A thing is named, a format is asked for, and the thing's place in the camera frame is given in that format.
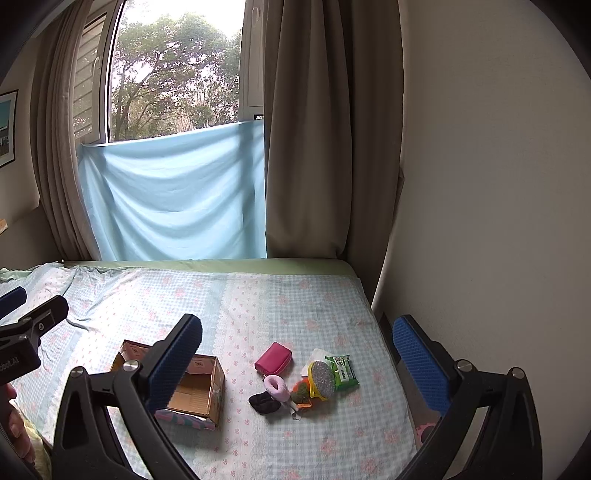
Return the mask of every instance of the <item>pink wallet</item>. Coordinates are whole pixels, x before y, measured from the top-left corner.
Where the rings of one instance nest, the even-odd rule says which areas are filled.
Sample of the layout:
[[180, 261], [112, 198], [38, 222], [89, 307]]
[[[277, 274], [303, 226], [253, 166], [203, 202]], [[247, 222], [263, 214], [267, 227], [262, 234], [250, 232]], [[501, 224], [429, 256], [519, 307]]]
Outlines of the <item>pink wallet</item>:
[[255, 362], [255, 368], [263, 375], [279, 375], [291, 362], [291, 350], [277, 342]]

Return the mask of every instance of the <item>pink hair tie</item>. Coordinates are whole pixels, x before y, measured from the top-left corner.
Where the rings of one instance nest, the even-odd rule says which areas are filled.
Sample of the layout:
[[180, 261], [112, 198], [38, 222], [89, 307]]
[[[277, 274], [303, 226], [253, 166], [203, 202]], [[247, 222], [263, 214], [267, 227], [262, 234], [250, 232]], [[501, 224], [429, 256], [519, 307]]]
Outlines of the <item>pink hair tie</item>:
[[280, 402], [286, 402], [290, 399], [290, 390], [287, 388], [285, 380], [277, 375], [269, 375], [262, 381], [271, 396]]

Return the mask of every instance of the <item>human hand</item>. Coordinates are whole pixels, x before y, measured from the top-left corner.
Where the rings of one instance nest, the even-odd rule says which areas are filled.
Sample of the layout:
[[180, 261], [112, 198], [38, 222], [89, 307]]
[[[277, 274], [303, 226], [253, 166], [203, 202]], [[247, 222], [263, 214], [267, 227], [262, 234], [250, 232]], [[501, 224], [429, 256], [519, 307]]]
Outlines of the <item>human hand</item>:
[[[0, 388], [5, 389], [9, 400], [13, 400], [17, 397], [17, 391], [10, 383], [0, 386]], [[9, 404], [9, 410], [10, 415], [8, 417], [8, 428], [14, 437], [12, 445], [14, 446], [14, 449], [17, 451], [20, 458], [23, 458], [27, 462], [33, 463], [35, 462], [35, 449], [31, 444], [31, 439], [29, 438], [21, 415], [12, 404]]]

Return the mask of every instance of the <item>window frame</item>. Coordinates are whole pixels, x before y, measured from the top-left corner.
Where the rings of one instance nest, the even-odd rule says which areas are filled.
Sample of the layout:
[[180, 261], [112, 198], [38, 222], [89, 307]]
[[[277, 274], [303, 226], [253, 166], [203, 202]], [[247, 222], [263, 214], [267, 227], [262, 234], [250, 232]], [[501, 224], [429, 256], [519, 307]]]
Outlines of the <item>window frame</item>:
[[107, 112], [110, 104], [108, 95], [109, 71], [111, 70], [113, 37], [117, 32], [119, 18], [125, 0], [111, 0], [107, 4], [94, 9], [86, 17], [85, 28], [101, 17], [105, 17], [104, 27], [96, 48], [96, 60], [99, 68], [95, 68], [92, 80], [92, 132], [76, 140], [79, 144], [106, 143], [108, 141]]
[[241, 122], [263, 114], [262, 7], [263, 0], [246, 0], [244, 8], [238, 87], [238, 120]]

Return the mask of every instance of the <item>mattress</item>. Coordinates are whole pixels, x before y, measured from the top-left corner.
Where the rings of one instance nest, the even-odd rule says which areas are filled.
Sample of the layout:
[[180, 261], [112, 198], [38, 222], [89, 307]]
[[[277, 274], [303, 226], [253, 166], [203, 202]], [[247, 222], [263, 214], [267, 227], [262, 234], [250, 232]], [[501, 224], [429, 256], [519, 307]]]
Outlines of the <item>mattress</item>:
[[[415, 454], [413, 428], [391, 357], [350, 267], [222, 261], [222, 271], [212, 271], [217, 267], [211, 262], [176, 262], [182, 271], [172, 270], [174, 264], [47, 264], [0, 275], [0, 294], [18, 285], [28, 293], [27, 304], [6, 322], [55, 294], [70, 305], [67, 321], [43, 337], [41, 367], [14, 382], [18, 407], [42, 437], [53, 441], [73, 367], [107, 371], [123, 339], [153, 343], [182, 314], [194, 313], [203, 323], [198, 351], [216, 355], [226, 375], [220, 425], [213, 432], [160, 425], [201, 479], [395, 478]], [[276, 270], [261, 273], [269, 268]], [[273, 341], [293, 352], [293, 364], [282, 374], [288, 385], [301, 378], [312, 350], [322, 348], [350, 355], [360, 386], [316, 403], [299, 421], [287, 410], [260, 416], [248, 404], [250, 395], [264, 390], [253, 363]], [[133, 469], [149, 478], [119, 413], [111, 415]]]

